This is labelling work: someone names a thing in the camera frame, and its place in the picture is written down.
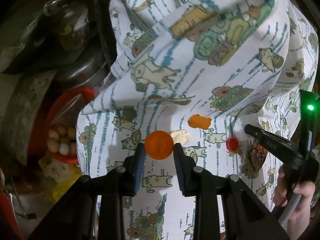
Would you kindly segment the right hand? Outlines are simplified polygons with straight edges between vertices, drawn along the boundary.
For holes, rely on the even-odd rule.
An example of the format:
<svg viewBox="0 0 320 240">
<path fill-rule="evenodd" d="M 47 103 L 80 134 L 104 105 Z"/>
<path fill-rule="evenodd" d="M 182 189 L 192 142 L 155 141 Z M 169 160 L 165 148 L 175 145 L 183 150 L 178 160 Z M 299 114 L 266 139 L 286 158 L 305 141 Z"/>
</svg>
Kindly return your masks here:
<svg viewBox="0 0 320 240">
<path fill-rule="evenodd" d="M 311 201 L 316 186 L 313 181 L 297 183 L 293 186 L 293 195 L 288 202 L 285 176 L 285 168 L 283 165 L 278 172 L 273 202 L 276 206 L 285 207 L 288 203 L 291 204 L 294 200 L 296 201 L 297 205 L 295 209 L 291 209 L 290 211 L 291 216 L 288 218 L 286 231 L 290 239 L 298 239 L 310 223 Z"/>
</svg>

